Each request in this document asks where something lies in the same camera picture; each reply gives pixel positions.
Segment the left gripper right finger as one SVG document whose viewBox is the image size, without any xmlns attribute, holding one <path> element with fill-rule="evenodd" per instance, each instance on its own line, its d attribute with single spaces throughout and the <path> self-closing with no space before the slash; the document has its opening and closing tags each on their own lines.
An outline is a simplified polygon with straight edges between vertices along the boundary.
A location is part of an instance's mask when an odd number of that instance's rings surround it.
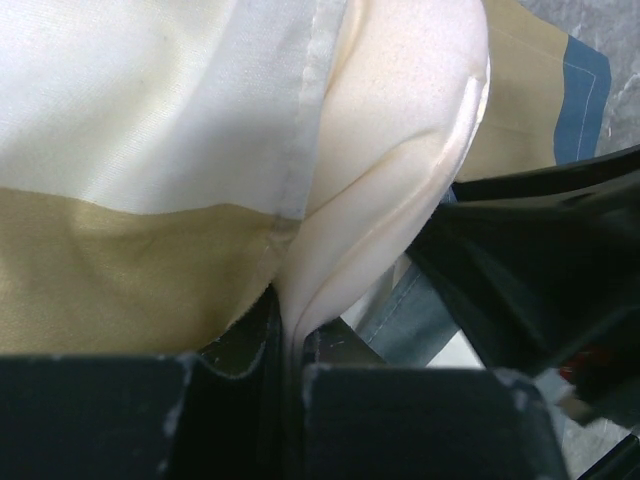
<svg viewBox="0 0 640 480">
<path fill-rule="evenodd" d="M 343 321 L 310 334 L 302 479 L 566 479 L 547 405 L 511 370 L 386 364 Z"/>
</svg>

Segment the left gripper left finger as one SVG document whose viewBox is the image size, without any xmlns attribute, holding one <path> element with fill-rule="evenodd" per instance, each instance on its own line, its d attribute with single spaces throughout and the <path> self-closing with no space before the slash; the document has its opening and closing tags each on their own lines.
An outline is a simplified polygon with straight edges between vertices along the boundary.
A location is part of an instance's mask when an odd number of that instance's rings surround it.
<svg viewBox="0 0 640 480">
<path fill-rule="evenodd" d="M 1 359 L 5 479 L 276 479 L 273 290 L 201 352 Z"/>
</svg>

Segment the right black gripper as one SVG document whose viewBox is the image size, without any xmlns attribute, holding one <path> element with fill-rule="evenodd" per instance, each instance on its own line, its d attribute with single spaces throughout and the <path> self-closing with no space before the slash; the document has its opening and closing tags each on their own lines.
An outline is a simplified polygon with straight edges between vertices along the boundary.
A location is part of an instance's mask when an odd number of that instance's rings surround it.
<svg viewBox="0 0 640 480">
<path fill-rule="evenodd" d="M 556 370 L 576 422 L 639 421 L 639 151 L 460 183 L 412 242 L 481 361 Z"/>
</svg>

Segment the cream white pillow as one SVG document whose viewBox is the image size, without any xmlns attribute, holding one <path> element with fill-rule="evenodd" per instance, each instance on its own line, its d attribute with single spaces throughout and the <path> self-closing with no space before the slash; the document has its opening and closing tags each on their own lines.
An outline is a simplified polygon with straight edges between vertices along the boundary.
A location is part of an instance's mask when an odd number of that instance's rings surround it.
<svg viewBox="0 0 640 480">
<path fill-rule="evenodd" d="M 479 1 L 351 1 L 318 158 L 276 288 L 288 352 L 406 250 L 459 171 L 488 99 Z"/>
</svg>

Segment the blue beige patchwork pillowcase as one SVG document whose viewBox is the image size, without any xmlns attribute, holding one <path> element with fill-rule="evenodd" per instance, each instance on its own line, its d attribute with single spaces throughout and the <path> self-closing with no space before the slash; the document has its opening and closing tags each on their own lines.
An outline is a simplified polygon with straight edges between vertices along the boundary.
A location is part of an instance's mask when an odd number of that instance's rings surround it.
<svg viewBox="0 0 640 480">
<path fill-rule="evenodd" d="M 349 2 L 2 3 L 3 353 L 195 350 L 278 294 Z M 591 157 L 611 88 L 600 52 L 479 2 L 487 104 L 438 204 Z M 341 315 L 383 297 L 405 251 Z"/>
</svg>

